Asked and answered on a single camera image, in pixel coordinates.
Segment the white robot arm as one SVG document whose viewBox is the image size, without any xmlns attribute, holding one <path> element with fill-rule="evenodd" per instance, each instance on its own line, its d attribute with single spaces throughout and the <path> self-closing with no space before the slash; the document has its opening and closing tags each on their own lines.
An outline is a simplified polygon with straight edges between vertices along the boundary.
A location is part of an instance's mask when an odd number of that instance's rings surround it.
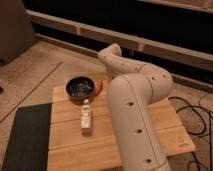
<svg viewBox="0 0 213 171">
<path fill-rule="evenodd" d="M 151 63 L 127 59 L 119 45 L 98 53 L 108 72 L 107 100 L 125 171 L 171 171 L 148 106 L 168 96 L 170 73 Z"/>
</svg>

